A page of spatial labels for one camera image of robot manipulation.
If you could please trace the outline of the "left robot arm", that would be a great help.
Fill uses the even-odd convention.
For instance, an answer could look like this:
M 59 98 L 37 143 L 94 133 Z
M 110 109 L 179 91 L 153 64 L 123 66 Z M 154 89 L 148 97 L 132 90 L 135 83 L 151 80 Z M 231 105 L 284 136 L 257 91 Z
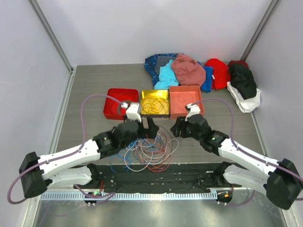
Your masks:
M 50 177 L 61 170 L 115 155 L 137 139 L 155 139 L 159 127 L 151 117 L 147 123 L 148 128 L 144 128 L 142 122 L 126 119 L 79 146 L 44 156 L 35 152 L 26 154 L 19 168 L 24 197 L 29 199 L 44 193 L 52 183 Z

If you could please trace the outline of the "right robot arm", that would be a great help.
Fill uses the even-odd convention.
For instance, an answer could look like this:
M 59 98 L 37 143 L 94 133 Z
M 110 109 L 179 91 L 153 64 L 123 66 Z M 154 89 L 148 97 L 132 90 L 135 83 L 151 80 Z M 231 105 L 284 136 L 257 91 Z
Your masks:
M 220 187 L 230 183 L 251 188 L 284 210 L 291 208 L 303 190 L 303 179 L 292 161 L 277 161 L 240 145 L 228 135 L 212 130 L 199 114 L 178 117 L 170 130 L 175 137 L 193 138 L 205 151 L 234 162 L 223 163 L 214 174 L 214 182 Z

